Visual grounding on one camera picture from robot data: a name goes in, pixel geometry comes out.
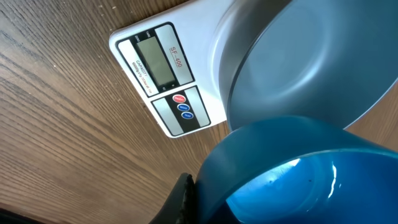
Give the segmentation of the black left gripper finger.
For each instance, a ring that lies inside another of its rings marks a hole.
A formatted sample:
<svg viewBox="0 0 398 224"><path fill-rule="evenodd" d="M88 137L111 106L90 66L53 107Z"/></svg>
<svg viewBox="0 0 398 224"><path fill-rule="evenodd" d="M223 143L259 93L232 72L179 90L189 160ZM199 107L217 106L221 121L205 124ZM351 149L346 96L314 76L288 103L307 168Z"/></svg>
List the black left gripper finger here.
<svg viewBox="0 0 398 224"><path fill-rule="evenodd" d="M150 224L195 224L197 195L191 174L182 173Z"/></svg>

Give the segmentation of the blue plastic measuring scoop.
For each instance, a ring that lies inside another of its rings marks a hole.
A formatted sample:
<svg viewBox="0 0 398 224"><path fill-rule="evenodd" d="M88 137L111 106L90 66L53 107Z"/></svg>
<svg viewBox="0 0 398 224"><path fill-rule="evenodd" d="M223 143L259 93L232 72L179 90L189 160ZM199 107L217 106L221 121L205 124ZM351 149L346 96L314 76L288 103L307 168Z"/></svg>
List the blue plastic measuring scoop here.
<svg viewBox="0 0 398 224"><path fill-rule="evenodd" d="M195 185L199 223L397 222L397 153L309 118L233 131Z"/></svg>

